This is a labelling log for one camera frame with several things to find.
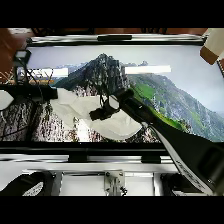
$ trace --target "crumpled white fabric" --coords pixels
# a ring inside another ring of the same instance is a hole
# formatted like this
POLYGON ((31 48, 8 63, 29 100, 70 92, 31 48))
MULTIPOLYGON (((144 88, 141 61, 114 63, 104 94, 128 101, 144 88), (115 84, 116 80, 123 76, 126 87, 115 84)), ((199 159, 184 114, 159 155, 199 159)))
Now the crumpled white fabric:
POLYGON ((128 114, 120 110, 106 120, 92 121, 90 111, 101 107, 100 96, 78 97, 73 92, 58 88, 58 99, 51 100, 54 113, 64 121, 69 129, 74 127, 74 117, 82 119, 85 124, 105 138, 125 140, 136 134, 141 125, 128 114))

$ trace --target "metal bracket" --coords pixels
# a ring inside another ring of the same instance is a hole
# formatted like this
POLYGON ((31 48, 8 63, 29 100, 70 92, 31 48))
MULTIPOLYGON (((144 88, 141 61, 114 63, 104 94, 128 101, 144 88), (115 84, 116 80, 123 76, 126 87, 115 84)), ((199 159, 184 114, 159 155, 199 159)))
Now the metal bracket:
POLYGON ((105 171, 104 190, 107 196, 121 196, 124 187, 125 173, 122 170, 105 171))

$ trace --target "computer screen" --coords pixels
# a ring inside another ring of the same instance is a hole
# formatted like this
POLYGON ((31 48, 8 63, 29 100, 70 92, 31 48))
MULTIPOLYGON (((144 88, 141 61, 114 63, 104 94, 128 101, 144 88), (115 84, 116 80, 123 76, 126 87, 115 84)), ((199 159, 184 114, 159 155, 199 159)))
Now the computer screen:
MULTIPOLYGON (((65 74, 53 75, 50 85, 78 96, 98 95, 93 83, 103 78, 110 94, 131 88, 169 125, 223 142, 224 79, 217 63, 209 65, 200 57, 200 49, 193 45, 30 47, 28 68, 64 69, 65 74)), ((47 121, 46 111, 40 116, 34 141, 160 142, 149 128, 117 141, 104 138, 79 119, 74 120, 73 130, 67 130, 54 111, 47 121)))

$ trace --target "sky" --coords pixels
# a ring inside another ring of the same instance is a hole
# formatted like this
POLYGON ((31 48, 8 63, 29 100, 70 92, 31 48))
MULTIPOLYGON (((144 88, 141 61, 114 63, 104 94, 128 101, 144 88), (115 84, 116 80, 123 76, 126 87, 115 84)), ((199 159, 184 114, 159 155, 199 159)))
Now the sky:
POLYGON ((28 48, 32 55, 28 67, 52 68, 80 64, 99 54, 113 56, 122 63, 169 65, 167 76, 177 88, 189 93, 211 111, 224 113, 224 77, 215 63, 209 65, 200 57, 200 46, 69 46, 28 48))

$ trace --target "black border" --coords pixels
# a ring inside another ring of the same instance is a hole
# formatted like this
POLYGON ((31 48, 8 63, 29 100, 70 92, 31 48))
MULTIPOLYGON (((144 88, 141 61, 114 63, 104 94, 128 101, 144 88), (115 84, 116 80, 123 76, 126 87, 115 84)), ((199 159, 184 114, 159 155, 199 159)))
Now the black border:
MULTIPOLYGON (((69 42, 46 41, 46 42, 32 42, 27 41, 28 47, 47 47, 47 46, 90 46, 90 45, 194 45, 203 46, 206 39, 201 40, 158 40, 158 41, 123 41, 110 40, 106 41, 76 41, 69 42)), ((155 155, 167 156, 168 153, 162 143, 96 143, 96 142, 1 142, 0 154, 32 154, 32 155, 60 155, 60 154, 85 154, 85 155, 155 155)))

